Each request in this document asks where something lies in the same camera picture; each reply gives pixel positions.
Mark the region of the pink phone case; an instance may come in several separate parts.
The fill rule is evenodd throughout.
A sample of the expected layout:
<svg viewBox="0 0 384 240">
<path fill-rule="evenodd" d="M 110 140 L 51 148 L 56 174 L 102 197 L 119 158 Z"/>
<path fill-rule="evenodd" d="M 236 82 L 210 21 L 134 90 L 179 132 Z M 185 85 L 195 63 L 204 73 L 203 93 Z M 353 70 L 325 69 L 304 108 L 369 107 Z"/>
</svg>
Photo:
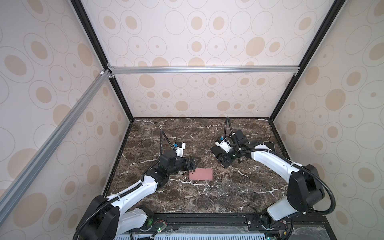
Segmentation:
<svg viewBox="0 0 384 240">
<path fill-rule="evenodd" d="M 211 181 L 213 178 L 213 169 L 210 168 L 196 168 L 189 172 L 189 179 L 191 181 Z"/>
</svg>

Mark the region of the black phone white edge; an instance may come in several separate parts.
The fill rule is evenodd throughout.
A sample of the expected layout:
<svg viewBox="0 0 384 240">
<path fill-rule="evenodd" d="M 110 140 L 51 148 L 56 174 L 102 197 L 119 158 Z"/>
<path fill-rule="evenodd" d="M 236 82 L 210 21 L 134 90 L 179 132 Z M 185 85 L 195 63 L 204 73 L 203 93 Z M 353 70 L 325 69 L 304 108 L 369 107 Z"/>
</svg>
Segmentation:
<svg viewBox="0 0 384 240">
<path fill-rule="evenodd" d="M 264 141 L 264 145 L 267 146 L 270 150 L 275 151 L 275 144 L 273 142 Z"/>
</svg>

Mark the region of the black phone purple edge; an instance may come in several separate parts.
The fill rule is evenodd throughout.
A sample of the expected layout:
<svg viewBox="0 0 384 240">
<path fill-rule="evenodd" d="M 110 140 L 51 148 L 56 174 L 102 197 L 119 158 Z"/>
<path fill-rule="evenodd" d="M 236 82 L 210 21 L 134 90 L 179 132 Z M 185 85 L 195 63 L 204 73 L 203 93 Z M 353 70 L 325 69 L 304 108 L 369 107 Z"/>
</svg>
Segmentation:
<svg viewBox="0 0 384 240">
<path fill-rule="evenodd" d="M 211 152 L 218 160 L 218 162 L 227 169 L 238 157 L 233 148 L 230 148 L 227 152 L 219 146 L 213 146 Z"/>
</svg>

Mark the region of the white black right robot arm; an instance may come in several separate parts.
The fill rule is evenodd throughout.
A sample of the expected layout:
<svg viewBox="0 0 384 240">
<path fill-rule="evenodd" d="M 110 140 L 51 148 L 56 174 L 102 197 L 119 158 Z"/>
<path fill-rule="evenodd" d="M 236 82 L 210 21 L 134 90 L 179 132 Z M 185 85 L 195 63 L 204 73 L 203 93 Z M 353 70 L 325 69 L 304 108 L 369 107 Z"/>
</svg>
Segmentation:
<svg viewBox="0 0 384 240">
<path fill-rule="evenodd" d="M 317 168 L 313 165 L 303 166 L 281 156 L 275 152 L 272 142 L 250 141 L 241 130 L 237 130 L 219 137 L 211 151 L 224 168 L 246 157 L 268 167 L 288 183 L 286 196 L 263 211 L 262 220 L 267 224 L 312 211 L 313 206 L 325 196 L 329 196 L 331 203 L 327 210 L 319 211 L 319 214 L 329 215 L 336 208 L 336 198 L 320 178 Z"/>
</svg>

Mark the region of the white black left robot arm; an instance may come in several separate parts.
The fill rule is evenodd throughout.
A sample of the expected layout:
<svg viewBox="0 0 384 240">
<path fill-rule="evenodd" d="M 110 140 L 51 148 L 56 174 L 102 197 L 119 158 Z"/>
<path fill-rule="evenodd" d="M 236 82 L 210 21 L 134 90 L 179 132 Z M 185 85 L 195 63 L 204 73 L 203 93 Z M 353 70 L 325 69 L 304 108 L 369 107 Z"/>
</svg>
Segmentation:
<svg viewBox="0 0 384 240">
<path fill-rule="evenodd" d="M 151 219 L 145 207 L 131 207 L 162 188 L 180 171 L 194 171 L 201 158 L 183 157 L 179 150 L 167 150 L 156 163 L 145 171 L 140 180 L 125 190 L 103 197 L 95 197 L 80 220 L 75 240 L 113 240 L 132 229 L 143 227 Z"/>
</svg>

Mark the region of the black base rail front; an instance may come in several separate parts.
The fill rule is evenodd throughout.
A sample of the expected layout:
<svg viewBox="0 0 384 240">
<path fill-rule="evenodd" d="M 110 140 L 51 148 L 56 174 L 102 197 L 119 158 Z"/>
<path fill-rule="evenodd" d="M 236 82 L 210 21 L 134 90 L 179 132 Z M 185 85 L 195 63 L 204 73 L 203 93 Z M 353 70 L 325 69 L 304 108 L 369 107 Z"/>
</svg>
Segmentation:
<svg viewBox="0 0 384 240">
<path fill-rule="evenodd" d="M 153 225 L 118 235 L 118 240 L 334 240 L 326 217 L 308 213 L 285 218 L 266 230 L 255 213 L 162 213 Z"/>
</svg>

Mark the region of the aluminium rail back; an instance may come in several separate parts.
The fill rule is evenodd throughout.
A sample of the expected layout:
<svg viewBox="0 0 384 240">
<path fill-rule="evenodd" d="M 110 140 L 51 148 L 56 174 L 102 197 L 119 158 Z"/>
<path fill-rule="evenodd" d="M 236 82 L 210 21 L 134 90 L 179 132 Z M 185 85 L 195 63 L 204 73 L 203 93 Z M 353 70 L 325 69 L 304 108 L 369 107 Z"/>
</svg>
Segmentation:
<svg viewBox="0 0 384 240">
<path fill-rule="evenodd" d="M 297 73 L 299 66 L 111 67 L 112 74 Z"/>
</svg>

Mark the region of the aluminium rail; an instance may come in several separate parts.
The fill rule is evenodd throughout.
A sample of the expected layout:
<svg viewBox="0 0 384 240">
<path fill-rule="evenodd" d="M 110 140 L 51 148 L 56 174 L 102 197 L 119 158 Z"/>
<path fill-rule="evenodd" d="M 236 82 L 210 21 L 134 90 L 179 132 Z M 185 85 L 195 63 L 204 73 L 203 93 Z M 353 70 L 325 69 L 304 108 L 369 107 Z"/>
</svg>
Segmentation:
<svg viewBox="0 0 384 240">
<path fill-rule="evenodd" d="M 112 74 L 297 73 L 299 66 L 111 67 Z"/>
<path fill-rule="evenodd" d="M 64 137 L 68 134 L 69 130 L 76 123 L 80 115 L 96 95 L 105 80 L 109 78 L 111 73 L 111 70 L 105 69 L 102 75 L 98 75 L 74 107 L 70 109 L 63 121 L 53 131 L 43 146 L 37 151 L 31 161 L 14 180 L 4 197 L 1 199 L 1 224 L 3 224 L 9 217 L 21 197 L 36 179 L 42 168 L 53 155 L 54 151 L 58 148 L 59 144 L 63 141 Z"/>
</svg>

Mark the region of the black corner frame post left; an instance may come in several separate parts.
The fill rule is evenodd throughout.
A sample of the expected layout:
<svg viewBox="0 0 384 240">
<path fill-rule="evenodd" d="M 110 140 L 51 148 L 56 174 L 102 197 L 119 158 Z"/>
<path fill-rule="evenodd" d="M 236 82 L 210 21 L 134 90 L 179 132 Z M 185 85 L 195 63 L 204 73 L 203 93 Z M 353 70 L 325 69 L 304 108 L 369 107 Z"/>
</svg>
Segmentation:
<svg viewBox="0 0 384 240">
<path fill-rule="evenodd" d="M 111 70 L 112 68 L 109 67 L 109 61 L 105 55 L 105 52 L 102 48 L 102 45 L 99 41 L 99 37 L 97 37 L 96 35 L 96 32 L 92 26 L 92 23 L 86 13 L 86 10 L 84 8 L 84 5 L 81 1 L 79 0 L 71 0 L 71 4 L 72 6 L 74 7 L 74 10 L 88 36 L 88 39 L 90 40 L 91 42 L 91 45 L 94 49 L 94 51 L 96 52 L 96 55 L 100 61 L 100 63 L 102 64 L 102 67 L 103 69 L 105 70 Z M 125 111 L 128 119 L 130 122 L 132 122 L 135 118 L 133 117 L 132 115 L 132 112 L 131 110 L 129 109 L 129 106 L 127 104 L 127 101 L 123 95 L 123 92 L 121 90 L 121 87 L 119 86 L 119 83 L 116 79 L 116 77 L 111 77 L 109 78 L 110 80 L 110 83 L 112 84 L 112 87 L 115 91 L 115 93 L 117 94 L 117 97 L 123 107 L 123 110 Z"/>
</svg>

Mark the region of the black corner frame post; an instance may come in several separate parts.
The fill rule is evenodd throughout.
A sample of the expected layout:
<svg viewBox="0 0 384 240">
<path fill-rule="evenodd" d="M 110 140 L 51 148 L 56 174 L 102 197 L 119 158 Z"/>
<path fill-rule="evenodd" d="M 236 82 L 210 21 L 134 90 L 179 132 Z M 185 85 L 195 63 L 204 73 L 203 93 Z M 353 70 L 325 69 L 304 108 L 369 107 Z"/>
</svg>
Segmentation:
<svg viewBox="0 0 384 240">
<path fill-rule="evenodd" d="M 79 0 L 71 0 L 71 4 L 72 6 L 74 7 L 74 10 L 88 36 L 88 39 L 90 40 L 91 42 L 91 45 L 94 49 L 94 51 L 96 52 L 96 55 L 100 61 L 100 63 L 102 64 L 102 67 L 103 69 L 105 70 L 111 70 L 112 68 L 109 67 L 109 61 L 105 55 L 105 52 L 102 48 L 102 45 L 99 41 L 99 37 L 97 37 L 96 35 L 96 32 L 92 26 L 92 23 L 86 13 L 86 10 L 84 8 L 84 5 L 81 1 Z M 123 95 L 123 92 L 121 90 L 121 87 L 119 86 L 119 83 L 116 79 L 116 77 L 111 77 L 109 78 L 110 80 L 110 83 L 112 84 L 112 87 L 115 91 L 115 93 L 117 94 L 117 97 L 123 107 L 123 110 L 125 111 L 128 119 L 130 122 L 132 122 L 135 118 L 133 117 L 132 115 L 132 112 L 131 110 L 129 109 L 129 106 L 127 104 L 127 101 Z"/>
<path fill-rule="evenodd" d="M 342 9 L 342 7 L 344 6 L 345 3 L 346 3 L 345 0 L 336 0 L 331 5 L 330 10 L 326 14 L 326 16 L 325 16 L 324 20 L 322 21 L 314 39 L 312 40 L 311 44 L 309 45 L 309 48 L 307 49 L 306 53 L 304 54 L 303 59 L 301 60 L 301 62 L 299 64 L 300 68 L 299 68 L 298 72 L 296 74 L 294 74 L 293 77 L 291 78 L 291 80 L 289 81 L 288 86 L 286 87 L 280 100 L 278 101 L 277 106 L 275 107 L 274 111 L 272 112 L 272 114 L 270 116 L 270 122 L 273 122 L 276 119 L 276 117 L 278 116 L 283 105 L 285 104 L 289 95 L 293 91 L 293 89 L 294 89 L 295 85 L 297 84 L 298 80 L 300 79 L 301 75 L 304 73 L 306 67 L 310 63 L 316 50 L 320 46 L 321 42 L 323 41 L 324 37 L 326 36 L 331 25 L 333 24 L 334 20 L 337 18 L 340 10 Z"/>
</svg>

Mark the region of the aluminium rail left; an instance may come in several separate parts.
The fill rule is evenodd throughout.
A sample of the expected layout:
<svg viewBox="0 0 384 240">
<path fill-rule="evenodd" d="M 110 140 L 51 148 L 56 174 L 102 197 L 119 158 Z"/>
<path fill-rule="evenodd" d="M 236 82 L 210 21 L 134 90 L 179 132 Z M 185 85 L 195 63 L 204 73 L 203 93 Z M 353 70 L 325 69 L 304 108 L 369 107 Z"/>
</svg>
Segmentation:
<svg viewBox="0 0 384 240">
<path fill-rule="evenodd" d="M 105 69 L 102 75 L 98 75 L 74 107 L 70 109 L 63 121 L 53 131 L 43 146 L 37 151 L 31 161 L 14 180 L 4 197 L 1 199 L 1 224 L 3 224 L 9 217 L 21 197 L 36 179 L 42 168 L 53 155 L 54 151 L 58 148 L 59 144 L 63 141 L 64 137 L 68 134 L 69 130 L 76 123 L 80 115 L 96 95 L 105 80 L 109 78 L 111 73 L 111 70 Z"/>
</svg>

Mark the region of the black corner frame post right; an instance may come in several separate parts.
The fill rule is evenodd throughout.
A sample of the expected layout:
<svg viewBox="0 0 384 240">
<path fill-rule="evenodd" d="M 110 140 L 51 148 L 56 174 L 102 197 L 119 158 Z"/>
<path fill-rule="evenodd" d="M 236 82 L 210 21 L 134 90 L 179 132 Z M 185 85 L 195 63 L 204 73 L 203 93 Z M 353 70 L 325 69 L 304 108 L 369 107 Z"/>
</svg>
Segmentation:
<svg viewBox="0 0 384 240">
<path fill-rule="evenodd" d="M 309 45 L 309 48 L 307 49 L 306 53 L 304 54 L 303 59 L 301 60 L 301 62 L 299 64 L 300 68 L 299 68 L 298 72 L 296 74 L 294 74 L 293 77 L 291 78 L 291 80 L 289 81 L 288 86 L 286 87 L 280 100 L 278 101 L 277 106 L 275 107 L 274 111 L 272 112 L 272 114 L 270 116 L 270 122 L 273 122 L 276 119 L 276 117 L 278 116 L 283 105 L 285 104 L 289 95 L 293 91 L 293 89 L 294 89 L 295 85 L 297 84 L 298 80 L 300 79 L 301 75 L 304 73 L 306 67 L 310 63 L 316 50 L 320 46 L 321 42 L 323 41 L 324 37 L 326 36 L 331 25 L 333 24 L 334 20 L 337 18 L 340 10 L 342 9 L 342 7 L 344 6 L 345 3 L 346 3 L 345 0 L 336 0 L 331 5 L 330 10 L 326 14 L 326 16 L 325 16 L 324 20 L 322 21 L 314 39 L 312 40 L 311 44 Z"/>
</svg>

